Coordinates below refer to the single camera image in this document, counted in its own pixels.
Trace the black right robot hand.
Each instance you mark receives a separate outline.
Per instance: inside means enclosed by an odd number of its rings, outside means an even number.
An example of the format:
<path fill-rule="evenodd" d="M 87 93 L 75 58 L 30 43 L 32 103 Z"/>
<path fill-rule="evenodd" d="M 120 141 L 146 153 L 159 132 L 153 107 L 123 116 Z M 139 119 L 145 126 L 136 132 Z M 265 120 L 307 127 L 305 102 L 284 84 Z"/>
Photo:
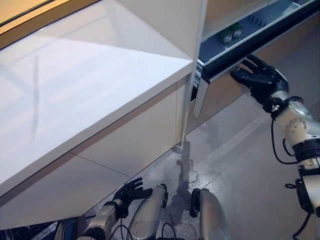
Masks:
<path fill-rule="evenodd" d="M 286 78 L 273 66 L 253 54 L 249 54 L 241 62 L 240 67 L 230 72 L 231 77 L 250 90 L 251 96 L 260 104 L 278 91 L 289 92 Z"/>

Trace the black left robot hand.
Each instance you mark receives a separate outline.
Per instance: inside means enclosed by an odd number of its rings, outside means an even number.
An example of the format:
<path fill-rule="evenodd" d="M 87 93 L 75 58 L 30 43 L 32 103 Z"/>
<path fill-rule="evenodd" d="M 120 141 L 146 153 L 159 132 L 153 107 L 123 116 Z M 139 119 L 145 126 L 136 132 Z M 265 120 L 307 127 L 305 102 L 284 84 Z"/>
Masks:
<path fill-rule="evenodd" d="M 120 205 L 129 206 L 132 201 L 148 198 L 152 193 L 152 188 L 143 188 L 143 179 L 138 177 L 120 187 L 112 200 L 119 201 Z"/>

